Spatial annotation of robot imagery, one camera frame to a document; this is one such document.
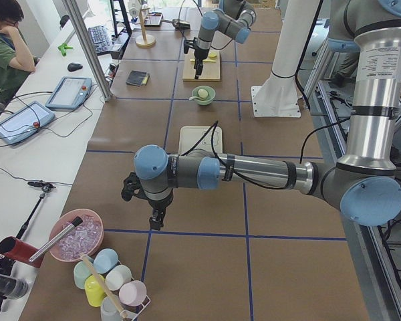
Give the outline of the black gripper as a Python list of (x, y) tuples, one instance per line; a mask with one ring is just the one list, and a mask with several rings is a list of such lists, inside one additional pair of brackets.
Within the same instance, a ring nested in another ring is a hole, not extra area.
[(166, 189), (164, 196), (149, 195), (142, 187), (140, 179), (135, 172), (131, 172), (123, 181), (121, 192), (123, 200), (130, 201), (133, 197), (148, 201), (153, 208), (153, 214), (149, 218), (151, 230), (161, 230), (164, 227), (163, 220), (166, 215), (166, 208), (172, 203), (173, 191)]
[(184, 40), (184, 53), (187, 54), (189, 49), (194, 50), (194, 78), (198, 80), (203, 71), (203, 60), (207, 59), (210, 50), (210, 41), (204, 41), (200, 38), (193, 38), (192, 40)]

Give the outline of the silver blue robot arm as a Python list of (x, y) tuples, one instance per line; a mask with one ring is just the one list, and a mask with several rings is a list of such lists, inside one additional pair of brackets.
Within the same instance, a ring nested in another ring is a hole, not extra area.
[(198, 36), (184, 40), (184, 53), (194, 50), (194, 78), (203, 71), (203, 61), (207, 59), (216, 31), (243, 44), (255, 23), (257, 15), (248, 1), (219, 1), (219, 7), (206, 12), (200, 23)]
[(401, 186), (390, 160), (401, 90), (401, 1), (343, 1), (331, 10), (330, 41), (353, 40), (360, 50), (346, 151), (334, 166), (261, 160), (190, 149), (168, 154), (148, 145), (134, 156), (122, 198), (147, 200), (150, 226), (163, 226), (175, 188), (216, 189), (238, 177), (265, 189), (296, 189), (377, 226), (401, 212)]

